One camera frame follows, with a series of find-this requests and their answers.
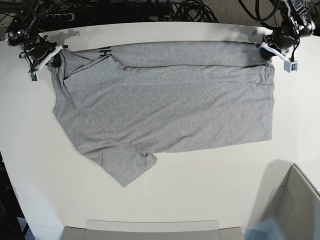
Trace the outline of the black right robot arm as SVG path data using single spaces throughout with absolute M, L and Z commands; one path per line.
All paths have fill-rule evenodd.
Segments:
M 30 7 L 23 9 L 13 18 L 5 33 L 7 44 L 21 49 L 19 58 L 28 62 L 30 73 L 47 64 L 59 68 L 59 52 L 68 48 L 67 45 L 50 42 L 47 35 L 39 34 L 38 25 L 51 12 L 51 5 L 49 0 L 34 0 Z

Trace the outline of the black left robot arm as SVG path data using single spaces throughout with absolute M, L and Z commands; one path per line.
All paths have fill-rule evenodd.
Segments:
M 270 26 L 261 22 L 263 27 L 272 30 L 272 34 L 265 36 L 263 41 L 281 54 L 293 47 L 290 57 L 293 62 L 301 38 L 311 36 L 316 25 L 301 0 L 272 0 L 271 4 L 280 12 L 282 22 L 281 26 Z

